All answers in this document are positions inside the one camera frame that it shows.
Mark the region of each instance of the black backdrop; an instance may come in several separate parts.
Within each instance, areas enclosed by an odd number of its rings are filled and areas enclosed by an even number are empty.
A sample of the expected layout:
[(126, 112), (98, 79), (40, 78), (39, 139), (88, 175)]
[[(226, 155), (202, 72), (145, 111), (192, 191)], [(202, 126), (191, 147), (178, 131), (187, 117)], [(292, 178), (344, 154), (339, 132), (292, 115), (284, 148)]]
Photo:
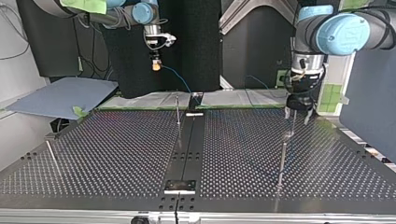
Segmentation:
[[(218, 90), (220, 0), (160, 0), (159, 4), (161, 18), (169, 20), (163, 31), (177, 37), (171, 48), (162, 49), (163, 64), (177, 70), (192, 91)], [(187, 91), (172, 72), (151, 70), (142, 26), (102, 32), (125, 98), (153, 91)]]

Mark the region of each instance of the wire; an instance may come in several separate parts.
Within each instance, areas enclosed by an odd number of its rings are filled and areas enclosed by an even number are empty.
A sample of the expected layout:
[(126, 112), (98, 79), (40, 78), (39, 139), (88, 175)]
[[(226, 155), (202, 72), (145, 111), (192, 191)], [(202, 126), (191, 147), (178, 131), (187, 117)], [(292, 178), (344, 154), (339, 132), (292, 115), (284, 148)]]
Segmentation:
[(289, 85), (286, 83), (286, 80), (288, 79), (288, 76), (285, 75), (285, 78), (283, 79), (283, 83), (284, 83), (284, 85), (285, 85), (286, 90), (287, 90), (290, 94), (293, 94), (293, 95), (303, 95), (303, 94), (308, 94), (308, 93), (314, 91), (314, 90), (323, 82), (324, 78), (326, 77), (327, 69), (326, 69), (325, 64), (323, 64), (322, 67), (323, 67), (323, 74), (320, 76), (318, 82), (317, 82), (316, 84), (314, 84), (314, 87), (311, 88), (311, 89), (308, 90), (308, 91), (301, 91), (301, 92), (294, 92), (294, 91), (292, 91), (292, 90), (288, 87)]
[(246, 79), (247, 79), (248, 77), (251, 77), (251, 78), (253, 78), (254, 80), (260, 82), (260, 83), (265, 87), (265, 89), (267, 89), (267, 90), (270, 92), (270, 94), (271, 94), (274, 98), (285, 98), (285, 97), (286, 97), (286, 96), (276, 96), (276, 95), (274, 95), (274, 94), (272, 93), (272, 90), (271, 90), (264, 82), (262, 82), (261, 80), (259, 80), (258, 78), (254, 77), (254, 76), (247, 76), (247, 77), (245, 77), (245, 82), (246, 82)]
[(113, 75), (113, 73), (114, 73), (114, 69), (112, 68), (107, 74), (107, 78), (106, 78), (107, 81), (110, 80), (110, 77), (111, 77), (111, 75)]
[[(21, 32), (17, 29), (17, 27), (14, 25), (14, 23), (12, 23), (11, 19), (6, 14), (6, 12), (3, 10), (3, 8), (8, 9), (9, 11), (11, 11), (15, 15), (15, 17), (18, 19), (18, 22), (20, 23)], [(25, 54), (28, 51), (29, 47), (30, 47), (30, 44), (29, 44), (29, 42), (27, 40), (26, 33), (23, 30), (21, 17), (20, 17), (20, 15), (17, 13), (17, 11), (14, 8), (12, 8), (11, 6), (9, 6), (9, 5), (5, 4), (5, 3), (1, 3), (0, 4), (0, 14), (6, 20), (6, 22), (14, 29), (14, 31), (27, 43), (27, 46), (26, 46), (26, 48), (24, 49), (23, 52), (18, 53), (16, 55), (0, 58), (0, 61), (18, 58), (18, 57), (22, 56), (23, 54)]]
[[(14, 16), (18, 19), (18, 22), (21, 26), (21, 32), (18, 30), (18, 28), (14, 25), (14, 23), (11, 21), (11, 19), (9, 18), (9, 16), (6, 14), (6, 12), (3, 10), (3, 8), (11, 11)], [(0, 4), (0, 13), (2, 14), (3, 18), (8, 22), (8, 24), (15, 30), (15, 32), (24, 40), (27, 42), (27, 36), (26, 33), (23, 30), (23, 26), (22, 26), (22, 20), (20, 15), (18, 14), (18, 12), (12, 8), (11, 6), (7, 5), (7, 4)]]
[[(169, 71), (173, 72), (184, 83), (184, 86), (186, 86), (187, 91), (192, 95), (192, 91), (191, 91), (189, 85), (187, 84), (186, 80), (181, 75), (179, 75), (178, 72), (175, 69), (173, 69), (171, 67), (168, 67), (168, 66), (165, 66), (165, 65), (163, 65), (163, 68), (166, 68)], [(193, 98), (194, 98), (195, 102), (199, 105), (200, 104), (199, 101), (195, 97), (193, 97)]]
[(84, 21), (81, 20), (81, 17), (78, 16), (78, 22), (79, 24), (81, 24), (82, 27), (84, 27), (85, 29), (90, 29), (91, 26), (88, 24), (85, 24)]
[(145, 43), (146, 43), (146, 46), (147, 46), (149, 49), (151, 49), (151, 50), (162, 49), (163, 47), (166, 46), (166, 42), (165, 42), (165, 43), (163, 43), (161, 46), (159, 46), (158, 48), (152, 48), (152, 47), (149, 45), (149, 43), (148, 43), (148, 41), (147, 41), (147, 39), (146, 39), (146, 31), (145, 31), (144, 29), (143, 29), (143, 39), (144, 39), (144, 41), (145, 41)]
[(27, 52), (27, 50), (29, 49), (29, 47), (30, 47), (30, 45), (28, 44), (26, 46), (26, 49), (23, 52), (13, 55), (13, 56), (6, 57), (6, 58), (0, 58), (0, 60), (3, 61), (3, 60), (8, 60), (8, 59), (18, 58), (18, 57), (22, 56), (23, 54), (25, 54)]

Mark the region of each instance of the metal table surface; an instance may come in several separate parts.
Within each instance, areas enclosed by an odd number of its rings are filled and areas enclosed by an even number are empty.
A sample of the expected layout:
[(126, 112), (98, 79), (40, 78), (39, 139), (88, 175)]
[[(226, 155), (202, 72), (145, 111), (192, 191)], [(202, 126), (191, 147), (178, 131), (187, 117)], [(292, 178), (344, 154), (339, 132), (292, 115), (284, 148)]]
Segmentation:
[[(329, 121), (281, 109), (100, 111), (0, 173), (1, 209), (396, 215), (396, 174)], [(195, 180), (194, 195), (165, 195)]]
[(280, 109), (210, 110), (194, 122), (184, 179), (198, 179), (194, 211), (396, 214), (396, 174), (324, 118), (298, 115), (277, 180), (291, 121)]
[[(176, 111), (94, 113), (59, 140), (27, 153), (2, 171), (0, 207), (172, 208), (176, 202), (163, 195), (163, 180), (180, 178), (170, 159), (187, 147), (186, 141), (180, 141), (185, 137), (176, 120)], [(188, 124), (184, 125), (189, 133)], [(173, 176), (166, 176), (168, 169), (174, 171)]]

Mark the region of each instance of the yellow sticky note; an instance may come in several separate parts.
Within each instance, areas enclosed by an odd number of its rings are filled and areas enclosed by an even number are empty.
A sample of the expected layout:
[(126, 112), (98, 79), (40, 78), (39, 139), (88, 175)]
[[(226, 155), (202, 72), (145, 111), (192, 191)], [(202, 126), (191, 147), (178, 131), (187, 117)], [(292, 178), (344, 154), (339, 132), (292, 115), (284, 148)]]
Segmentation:
[(106, 0), (61, 0), (63, 7), (78, 8), (91, 13), (106, 14)]

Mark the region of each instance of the metal rod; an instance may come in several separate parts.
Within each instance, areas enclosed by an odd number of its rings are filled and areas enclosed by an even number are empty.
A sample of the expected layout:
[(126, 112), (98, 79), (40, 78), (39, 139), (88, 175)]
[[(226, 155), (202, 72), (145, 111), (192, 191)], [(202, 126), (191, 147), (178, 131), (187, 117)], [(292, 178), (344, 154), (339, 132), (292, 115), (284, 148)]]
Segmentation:
[(283, 172), (284, 172), (284, 169), (285, 169), (285, 159), (286, 159), (286, 148), (287, 148), (287, 146), (288, 146), (288, 143), (285, 140), (285, 142), (283, 142), (282, 155), (280, 157), (279, 179), (277, 181), (277, 186), (279, 188), (282, 188), (282, 178), (283, 178)]
[(53, 154), (53, 150), (52, 150), (52, 146), (50, 145), (50, 141), (46, 141), (46, 143), (47, 143), (47, 147), (49, 148), (49, 153), (50, 153), (52, 159), (55, 160), (55, 162), (56, 162), (56, 157), (55, 157), (55, 154)]
[(180, 125), (180, 113), (178, 108), (178, 95), (176, 93), (176, 111), (177, 111), (177, 124)]
[(294, 118), (293, 118), (293, 124), (291, 126), (290, 137), (294, 136), (294, 128), (295, 128), (295, 125), (296, 125), (296, 120), (297, 120), (297, 110), (294, 110)]
[(50, 145), (50, 141), (46, 141), (46, 143), (47, 143), (47, 147), (49, 148), (49, 153), (50, 153), (53, 161), (55, 162), (55, 166), (56, 166), (56, 169), (58, 171), (58, 174), (62, 178), (61, 169), (59, 169), (59, 165), (58, 165), (57, 159), (55, 157), (55, 154), (53, 153), (52, 146)]

